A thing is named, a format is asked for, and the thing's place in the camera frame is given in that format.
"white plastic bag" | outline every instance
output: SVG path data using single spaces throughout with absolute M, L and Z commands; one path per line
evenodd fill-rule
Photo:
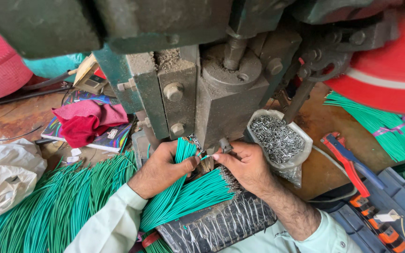
M 251 125 L 253 119 L 260 117 L 262 115 L 268 115 L 278 119 L 282 119 L 284 117 L 284 114 L 282 112 L 276 110 L 267 111 L 264 109 L 260 109 L 254 112 L 254 114 L 252 115 L 251 119 L 248 122 L 247 129 L 248 134 L 250 135 L 252 140 L 258 143 L 261 147 L 262 144 L 260 143 L 259 139 L 249 126 Z M 265 153 L 266 160 L 272 166 L 274 171 L 276 171 L 281 177 L 292 182 L 296 187 L 301 188 L 301 177 L 302 177 L 301 164 L 307 159 L 307 157 L 311 153 L 313 140 L 297 124 L 295 124 L 295 122 L 290 123 L 287 126 L 291 128 L 293 131 L 295 131 L 299 136 L 301 136 L 301 138 L 304 139 L 305 141 L 304 149 L 301 152 L 297 153 L 294 157 L 290 158 L 290 160 L 286 163 L 276 164 L 270 161 L 263 147 L 262 149 L 263 152 Z
M 39 154 L 24 138 L 0 145 L 0 215 L 34 190 L 47 165 Z

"pink rag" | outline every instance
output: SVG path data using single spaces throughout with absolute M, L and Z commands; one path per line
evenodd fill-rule
M 86 146 L 107 128 L 129 122 L 120 104 L 99 105 L 93 100 L 67 104 L 58 109 L 52 108 L 52 111 L 62 124 L 61 134 L 72 148 Z

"red pliers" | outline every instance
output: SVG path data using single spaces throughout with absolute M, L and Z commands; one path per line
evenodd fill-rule
M 357 175 L 356 169 L 362 173 L 371 183 L 379 189 L 384 189 L 385 184 L 374 174 L 365 164 L 361 163 L 353 153 L 345 147 L 345 137 L 338 138 L 339 132 L 332 132 L 323 137 L 323 142 L 326 147 L 334 153 L 337 160 L 339 160 L 345 167 L 346 174 L 351 180 L 352 184 L 357 188 L 360 194 L 366 198 L 370 196 L 368 189 L 360 180 Z

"notebook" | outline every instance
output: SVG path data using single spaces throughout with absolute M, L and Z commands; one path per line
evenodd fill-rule
M 102 94 L 95 95 L 93 93 L 78 89 L 73 91 L 68 96 L 67 100 L 64 102 L 64 105 L 77 103 L 83 100 L 94 100 L 98 104 L 116 105 L 120 103 L 117 98 L 109 97 Z M 109 127 L 103 135 L 96 136 L 93 142 L 88 144 L 87 147 L 119 153 L 124 143 L 126 142 L 129 131 L 132 127 L 133 115 L 128 115 L 128 118 L 130 123 Z M 43 138 L 66 141 L 65 138 L 60 134 L 61 130 L 62 124 L 59 122 L 57 117 L 54 116 L 46 129 L 42 132 L 41 136 Z

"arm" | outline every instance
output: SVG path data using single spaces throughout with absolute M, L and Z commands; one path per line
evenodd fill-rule
M 143 167 L 82 227 L 66 253 L 127 252 L 137 240 L 147 199 L 194 170 L 199 157 L 173 164 L 177 141 L 162 143 Z
M 218 152 L 213 158 L 225 165 L 246 190 L 273 209 L 291 236 L 286 239 L 293 240 L 301 252 L 346 252 L 349 248 L 350 252 L 361 252 L 332 217 L 302 201 L 274 178 L 259 145 L 243 142 L 231 145 L 233 152 Z

